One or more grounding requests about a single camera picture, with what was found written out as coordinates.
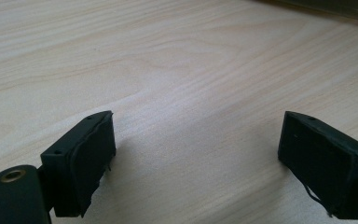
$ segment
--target wood grain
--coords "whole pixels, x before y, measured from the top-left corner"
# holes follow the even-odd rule
[[[330,218],[277,160],[283,113],[358,139],[358,21],[252,0],[0,1],[0,171],[89,114],[117,156],[82,219]]]

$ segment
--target metal grommet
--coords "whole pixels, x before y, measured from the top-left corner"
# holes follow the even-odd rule
[[[24,170],[10,171],[9,173],[2,175],[1,182],[2,183],[10,183],[10,182],[16,181],[16,180],[22,178],[25,175],[25,173],[26,172]]]

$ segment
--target black plastic part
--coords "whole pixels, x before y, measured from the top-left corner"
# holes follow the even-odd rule
[[[84,216],[103,172],[116,155],[112,112],[81,120],[41,154],[57,217]]]
[[[358,219],[358,141],[318,119],[286,112],[278,155],[329,214]]]
[[[31,165],[0,173],[0,224],[49,224],[37,170]]]
[[[37,174],[39,176],[39,183],[40,186],[42,187],[42,192],[43,192],[43,198],[45,199],[45,207],[48,211],[51,210],[51,208],[53,208],[54,206],[54,192],[53,192],[53,186],[51,186],[51,184],[48,182],[48,180],[46,179],[46,174],[45,174],[45,170],[44,167],[41,166],[37,169]]]

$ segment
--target light wood surface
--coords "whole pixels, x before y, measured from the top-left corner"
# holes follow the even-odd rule
[[[117,156],[84,218],[358,223],[277,160],[283,113],[358,140],[358,21],[246,0],[0,1],[0,171],[112,110]]]

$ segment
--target hole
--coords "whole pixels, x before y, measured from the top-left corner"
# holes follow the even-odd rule
[[[24,170],[10,171],[9,173],[7,173],[1,177],[1,182],[10,183],[10,182],[13,182],[13,181],[16,181],[16,180],[22,178],[24,175],[25,175]]]

